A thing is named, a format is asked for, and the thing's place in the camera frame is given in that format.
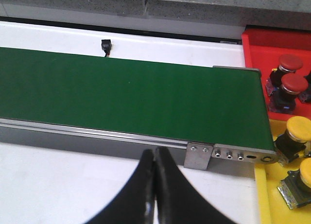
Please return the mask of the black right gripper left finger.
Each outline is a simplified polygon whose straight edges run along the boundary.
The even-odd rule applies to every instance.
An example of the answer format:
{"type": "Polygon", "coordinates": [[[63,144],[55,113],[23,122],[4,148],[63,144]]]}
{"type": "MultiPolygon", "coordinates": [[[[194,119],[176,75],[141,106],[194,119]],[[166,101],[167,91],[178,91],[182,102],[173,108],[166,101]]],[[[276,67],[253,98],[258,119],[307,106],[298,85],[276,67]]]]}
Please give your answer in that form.
{"type": "Polygon", "coordinates": [[[144,150],[127,183],[88,224],[152,224],[154,220],[154,154],[144,150]]]}

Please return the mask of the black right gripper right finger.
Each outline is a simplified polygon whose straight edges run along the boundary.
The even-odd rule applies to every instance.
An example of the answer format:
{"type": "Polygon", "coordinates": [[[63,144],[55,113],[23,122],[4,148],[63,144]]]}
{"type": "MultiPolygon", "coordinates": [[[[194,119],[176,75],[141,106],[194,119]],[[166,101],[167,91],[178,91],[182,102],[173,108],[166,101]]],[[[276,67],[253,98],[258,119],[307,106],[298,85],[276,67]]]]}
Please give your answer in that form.
{"type": "Polygon", "coordinates": [[[155,195],[160,224],[233,224],[190,184],[169,150],[155,151],[155,195]]]}

